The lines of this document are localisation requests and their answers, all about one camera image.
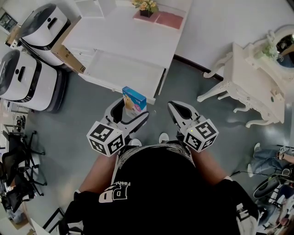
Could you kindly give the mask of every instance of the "vase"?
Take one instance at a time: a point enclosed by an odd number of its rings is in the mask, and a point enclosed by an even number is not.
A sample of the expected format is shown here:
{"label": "vase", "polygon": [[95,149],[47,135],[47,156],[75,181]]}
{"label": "vase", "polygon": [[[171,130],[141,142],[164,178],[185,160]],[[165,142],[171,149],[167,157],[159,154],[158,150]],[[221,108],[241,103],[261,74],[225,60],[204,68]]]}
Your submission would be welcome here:
{"label": "vase", "polygon": [[149,10],[141,11],[140,10],[140,16],[142,16],[142,17],[148,17],[148,18],[150,18],[150,16],[152,16],[152,14],[153,14],[152,11],[149,11]]}

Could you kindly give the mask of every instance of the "white wall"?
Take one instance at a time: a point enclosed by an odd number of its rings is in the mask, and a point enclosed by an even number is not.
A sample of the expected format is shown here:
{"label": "white wall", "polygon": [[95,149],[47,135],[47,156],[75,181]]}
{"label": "white wall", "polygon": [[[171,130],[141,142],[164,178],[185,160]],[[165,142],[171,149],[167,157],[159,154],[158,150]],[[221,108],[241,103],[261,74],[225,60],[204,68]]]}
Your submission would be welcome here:
{"label": "white wall", "polygon": [[35,10],[35,0],[7,0],[2,8],[14,18],[18,24],[22,24]]}
{"label": "white wall", "polygon": [[294,11],[286,0],[194,0],[176,54],[211,68],[232,42],[245,46],[287,24]]}

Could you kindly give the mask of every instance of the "cable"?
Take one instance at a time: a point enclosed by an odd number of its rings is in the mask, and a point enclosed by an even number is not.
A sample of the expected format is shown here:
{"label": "cable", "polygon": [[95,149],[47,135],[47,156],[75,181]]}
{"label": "cable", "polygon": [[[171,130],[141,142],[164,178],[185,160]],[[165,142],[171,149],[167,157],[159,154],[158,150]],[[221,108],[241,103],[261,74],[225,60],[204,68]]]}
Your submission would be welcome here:
{"label": "cable", "polygon": [[[230,177],[236,175],[236,174],[239,174],[239,173],[251,173],[251,172],[248,172],[248,171],[237,171],[235,173],[233,173]],[[264,175],[264,176],[270,176],[270,177],[277,177],[277,178],[281,178],[281,179],[286,179],[288,181],[291,181],[292,183],[294,183],[292,180],[289,180],[288,178],[290,177],[289,175],[282,175],[282,174],[262,174],[262,173],[252,173],[252,174],[259,174],[259,175]]]}
{"label": "cable", "polygon": [[281,176],[283,176],[282,174],[262,174],[262,173],[252,173],[252,172],[248,172],[248,171],[237,171],[237,172],[233,173],[231,176],[234,176],[234,175],[239,174],[239,173],[251,173],[251,174],[264,175],[264,176],[273,176],[273,175],[281,175]]}

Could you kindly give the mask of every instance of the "mirror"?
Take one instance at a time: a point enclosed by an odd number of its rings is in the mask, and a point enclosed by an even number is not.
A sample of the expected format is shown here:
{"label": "mirror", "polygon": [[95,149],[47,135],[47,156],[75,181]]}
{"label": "mirror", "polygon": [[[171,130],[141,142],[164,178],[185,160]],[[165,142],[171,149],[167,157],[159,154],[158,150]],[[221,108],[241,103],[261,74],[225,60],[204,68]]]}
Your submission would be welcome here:
{"label": "mirror", "polygon": [[287,68],[294,68],[294,34],[283,37],[277,43],[277,62]]}

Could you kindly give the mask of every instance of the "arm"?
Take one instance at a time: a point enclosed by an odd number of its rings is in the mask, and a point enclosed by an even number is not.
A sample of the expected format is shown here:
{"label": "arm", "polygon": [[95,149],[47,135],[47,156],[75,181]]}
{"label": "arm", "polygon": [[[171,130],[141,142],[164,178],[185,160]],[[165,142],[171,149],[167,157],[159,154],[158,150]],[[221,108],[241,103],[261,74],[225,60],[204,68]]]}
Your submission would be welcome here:
{"label": "arm", "polygon": [[286,160],[289,163],[294,164],[294,157],[288,154],[284,154],[284,160]]}
{"label": "arm", "polygon": [[225,171],[207,151],[200,153],[197,153],[193,149],[190,149],[190,151],[195,167],[208,183],[216,185],[227,176]]}
{"label": "arm", "polygon": [[279,214],[279,217],[277,219],[277,224],[279,224],[281,222],[281,220],[287,215],[288,213],[288,208],[287,208],[287,205],[288,205],[288,200],[289,199],[284,199],[283,200],[283,205],[282,205],[282,208],[281,208],[281,211],[280,211],[280,214]]}
{"label": "arm", "polygon": [[91,171],[79,188],[80,192],[88,191],[101,194],[111,185],[115,167],[116,156],[100,155],[95,161]]}

